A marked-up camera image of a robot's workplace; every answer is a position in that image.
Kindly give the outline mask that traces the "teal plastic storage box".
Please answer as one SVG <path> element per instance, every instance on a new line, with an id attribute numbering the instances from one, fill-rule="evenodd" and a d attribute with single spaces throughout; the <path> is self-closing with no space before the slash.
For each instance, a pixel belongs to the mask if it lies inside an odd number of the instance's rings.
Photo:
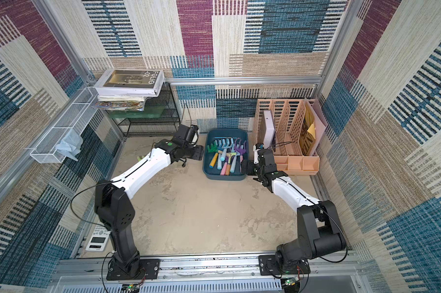
<path id="1" fill-rule="evenodd" d="M 241 181 L 248 160 L 248 135 L 241 129 L 216 128 L 206 138 L 203 172 L 208 179 Z"/>

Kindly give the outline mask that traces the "green rake wooden handle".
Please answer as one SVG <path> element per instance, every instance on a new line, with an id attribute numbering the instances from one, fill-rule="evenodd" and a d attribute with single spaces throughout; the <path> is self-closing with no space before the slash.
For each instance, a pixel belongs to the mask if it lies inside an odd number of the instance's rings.
<path id="1" fill-rule="evenodd" d="M 218 149 L 219 149 L 217 141 L 214 141 L 213 143 L 207 145 L 206 147 L 207 147 L 208 153 L 216 153 L 216 152 L 218 152 Z"/>

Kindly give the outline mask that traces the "blue fork yellow handle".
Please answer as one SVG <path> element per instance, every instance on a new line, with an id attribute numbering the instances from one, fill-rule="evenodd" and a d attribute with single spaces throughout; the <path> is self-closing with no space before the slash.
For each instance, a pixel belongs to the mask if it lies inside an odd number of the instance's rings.
<path id="1" fill-rule="evenodd" d="M 219 150 L 218 150 L 218 152 L 214 153 L 213 158 L 211 159 L 211 162 L 209 163 L 209 167 L 210 168 L 213 168 L 215 166 L 216 161 L 217 161 L 217 159 L 219 157 L 219 153 L 220 153 Z"/>

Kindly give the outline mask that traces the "light blue fork rake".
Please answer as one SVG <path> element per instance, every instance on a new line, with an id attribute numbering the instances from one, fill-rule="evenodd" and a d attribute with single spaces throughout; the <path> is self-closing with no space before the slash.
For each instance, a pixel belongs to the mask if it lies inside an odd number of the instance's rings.
<path id="1" fill-rule="evenodd" d="M 218 161 L 217 161 L 217 169 L 218 170 L 222 169 L 222 162 L 225 160 L 225 156 L 226 156 L 225 153 L 226 153 L 227 146 L 229 146 L 229 143 L 230 143 L 229 138 L 219 140 L 218 150 L 220 151 L 220 153 L 219 153 L 219 157 L 218 157 Z"/>

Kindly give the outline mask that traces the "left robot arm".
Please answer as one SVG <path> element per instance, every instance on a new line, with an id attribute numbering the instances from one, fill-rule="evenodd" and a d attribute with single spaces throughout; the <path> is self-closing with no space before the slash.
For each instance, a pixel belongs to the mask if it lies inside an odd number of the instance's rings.
<path id="1" fill-rule="evenodd" d="M 147 268 L 132 235 L 132 221 L 136 215 L 131 199 L 138 190 L 162 169 L 188 159 L 200 161 L 204 147 L 197 144 L 198 126 L 180 125 L 175 135 L 155 143 L 141 161 L 126 172 L 97 184 L 95 189 L 95 213 L 104 227 L 110 231 L 114 254 L 109 262 L 111 271 L 107 280 L 143 280 Z"/>

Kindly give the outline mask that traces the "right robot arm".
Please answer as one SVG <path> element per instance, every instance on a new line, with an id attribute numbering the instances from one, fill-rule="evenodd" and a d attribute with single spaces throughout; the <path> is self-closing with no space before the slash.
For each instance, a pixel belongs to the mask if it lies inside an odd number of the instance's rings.
<path id="1" fill-rule="evenodd" d="M 301 189 L 275 163 L 274 153 L 262 144 L 253 147 L 254 159 L 241 163 L 242 172 L 287 203 L 297 216 L 297 238 L 280 244 L 275 265 L 281 273 L 299 269 L 309 273 L 307 261 L 326 258 L 338 251 L 348 254 L 348 246 L 335 205 L 321 201 Z"/>

